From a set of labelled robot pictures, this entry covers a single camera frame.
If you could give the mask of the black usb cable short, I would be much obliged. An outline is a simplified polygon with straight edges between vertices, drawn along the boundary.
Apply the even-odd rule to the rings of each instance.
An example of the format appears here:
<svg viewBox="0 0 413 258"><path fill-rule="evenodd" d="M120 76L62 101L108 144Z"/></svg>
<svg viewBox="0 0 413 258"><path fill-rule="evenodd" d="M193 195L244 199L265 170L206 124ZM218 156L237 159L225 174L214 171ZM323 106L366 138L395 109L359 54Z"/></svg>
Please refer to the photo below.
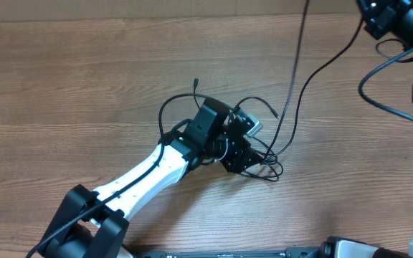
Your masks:
<svg viewBox="0 0 413 258"><path fill-rule="evenodd" d="M286 148L288 148L288 147L290 146L290 144L292 143L292 141L293 141L293 138L294 138L294 136L295 136L295 132L296 132L296 130L297 130L298 111L299 111L299 109L300 109L300 102L301 102L301 98L302 98L302 96L303 96L303 93L304 93L306 87L308 86L308 84L310 83L310 81L311 81L321 70L323 70L324 68L326 68L328 65L330 65L332 62L334 62L336 59L338 59L344 52L346 52L346 51L351 47L351 45L354 43L354 41L356 40L356 38L357 38L357 36L358 36L358 34L359 34L360 30L361 30L361 25L362 25L362 24L363 24L363 20L362 20L362 18L361 18L360 21L359 21L359 24L358 24L358 26L357 26L357 28L356 28L356 31L354 32L353 37L351 38L350 42L349 42L338 54L336 54L334 57L332 57L330 60L328 60L325 64L323 64L323 65L320 66L317 70L315 70L315 71L309 76L309 78L306 80L306 82L305 82L305 84L304 84L304 86L303 86L303 89L300 91L298 106L297 106L297 108L296 108L295 123L294 123L294 126L293 126L293 134L292 134L292 136L291 136L291 139L288 141L288 144L287 144L279 153L275 154L275 152L272 151L271 147L269 147L268 145L266 145L264 142L260 141L260 139L254 138L255 140L258 140L264 147L266 147L267 150L270 149L270 154L271 154L271 156L267 157L267 158L264 160L265 162L267 162L267 164L269 164L269 165L280 164L280 165L281 165L281 163L279 163L279 162L277 161L277 157L278 157L282 152L284 152L284 151L286 150ZM193 83L194 102L196 103L196 106L197 106L198 108L200 108L200 105L199 105L198 100L197 100L197 97L200 97L200 94L197 94L197 93L196 93L196 88L198 87L198 84L199 84L199 79L198 79L198 78L195 78L195 79L194 79L194 83ZM270 109L271 113L272 113L276 118L279 118L279 115L277 115L276 110L275 110L266 100L262 99L261 97L255 97L255 96L245 97L245 98L241 99L241 100L237 103L237 105L239 106L242 102L244 102L244 101L246 101L246 100L250 100L250 99L256 99L256 100L264 103L264 104Z"/></svg>

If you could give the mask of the black usb cable long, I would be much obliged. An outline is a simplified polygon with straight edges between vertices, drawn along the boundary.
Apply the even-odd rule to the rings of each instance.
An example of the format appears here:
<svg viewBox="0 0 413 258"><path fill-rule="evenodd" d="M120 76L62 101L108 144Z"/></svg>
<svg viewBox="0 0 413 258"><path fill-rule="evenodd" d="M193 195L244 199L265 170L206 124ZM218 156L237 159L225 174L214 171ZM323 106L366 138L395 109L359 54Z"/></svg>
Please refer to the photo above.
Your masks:
<svg viewBox="0 0 413 258"><path fill-rule="evenodd" d="M297 40L297 45L296 45L295 58L294 58L293 68L292 68L292 72L291 72L291 76L290 76L290 84L289 84L288 94L287 94L287 97L286 97L283 112L282 112L281 118L279 119L279 123L277 125L277 129L275 131L274 137L272 139L271 144L267 147L267 152L265 153L265 156L263 158L264 161L262 162L266 167L268 167L271 170L272 174L269 175L269 176L258 176L255 173L250 173L250 172L244 170L243 172L239 173L240 176L243 176L243 177L246 177L246 178L259 179L259 180L263 180L263 181L269 181L269 182L277 182L280 179L280 175L284 172L283 165L279 161L277 161L276 164L280 165L281 173L278 173L275 170L273 165L270 164L269 155L272 151L272 147L274 146L274 144L276 143L276 141L278 139L281 127L283 125L283 121L285 119L285 116L288 112L288 108L290 106L291 97L293 95L295 78L296 78L296 75L297 75L298 63L299 63L299 59L300 59L300 48L301 48L301 45L302 45L302 42L303 42L303 31L304 31L304 28L305 28L305 21L306 21L306 17L307 17L307 14L308 14L309 6L310 6L310 0L305 0L304 7L303 7L303 13L302 13L302 16L301 16L301 21L300 21L300 28L299 28L299 32L298 32L298 40Z"/></svg>

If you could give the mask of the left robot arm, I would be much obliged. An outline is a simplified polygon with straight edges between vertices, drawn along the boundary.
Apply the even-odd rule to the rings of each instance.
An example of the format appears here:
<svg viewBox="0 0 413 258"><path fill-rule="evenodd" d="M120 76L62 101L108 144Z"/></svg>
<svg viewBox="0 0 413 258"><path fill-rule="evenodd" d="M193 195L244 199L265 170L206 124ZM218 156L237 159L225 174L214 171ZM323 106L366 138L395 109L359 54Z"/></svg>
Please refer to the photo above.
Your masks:
<svg viewBox="0 0 413 258"><path fill-rule="evenodd" d="M72 188L40 242L28 255L42 257L130 257L123 240L131 219L160 191L210 159L240 173L262 162L249 139L262 123L240 107L205 98L194 118L161 132L144 161L94 190Z"/></svg>

